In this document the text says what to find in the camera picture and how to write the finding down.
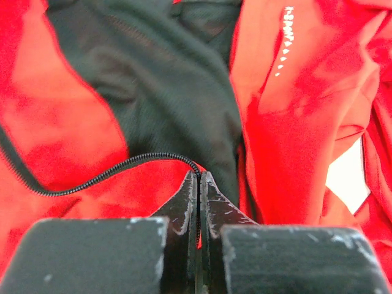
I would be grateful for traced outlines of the red jacket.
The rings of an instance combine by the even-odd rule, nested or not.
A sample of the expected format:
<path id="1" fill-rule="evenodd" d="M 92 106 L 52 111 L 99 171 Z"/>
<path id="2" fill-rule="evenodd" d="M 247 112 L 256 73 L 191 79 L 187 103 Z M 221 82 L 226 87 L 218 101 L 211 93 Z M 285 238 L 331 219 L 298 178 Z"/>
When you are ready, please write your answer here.
<path id="1" fill-rule="evenodd" d="M 35 222 L 149 216 L 193 166 L 390 278 L 391 2 L 1 2 L 1 273 Z"/>

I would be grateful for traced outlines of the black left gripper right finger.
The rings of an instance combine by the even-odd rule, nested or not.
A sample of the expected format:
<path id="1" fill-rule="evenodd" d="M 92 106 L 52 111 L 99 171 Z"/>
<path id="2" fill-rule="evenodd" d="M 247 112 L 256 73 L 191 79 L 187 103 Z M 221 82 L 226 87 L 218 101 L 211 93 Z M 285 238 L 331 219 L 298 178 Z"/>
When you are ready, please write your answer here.
<path id="1" fill-rule="evenodd" d="M 389 293 L 368 240 L 345 227 L 260 225 L 204 172 L 202 268 L 208 293 Z"/>

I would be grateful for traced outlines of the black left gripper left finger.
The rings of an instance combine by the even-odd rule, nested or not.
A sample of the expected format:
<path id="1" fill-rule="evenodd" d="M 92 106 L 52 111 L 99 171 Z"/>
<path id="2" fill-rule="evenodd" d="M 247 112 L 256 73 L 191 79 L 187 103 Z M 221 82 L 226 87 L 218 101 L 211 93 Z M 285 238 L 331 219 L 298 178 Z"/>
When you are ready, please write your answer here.
<path id="1" fill-rule="evenodd" d="M 25 234 L 2 293 L 195 293 L 197 177 L 151 217 L 48 219 Z"/>

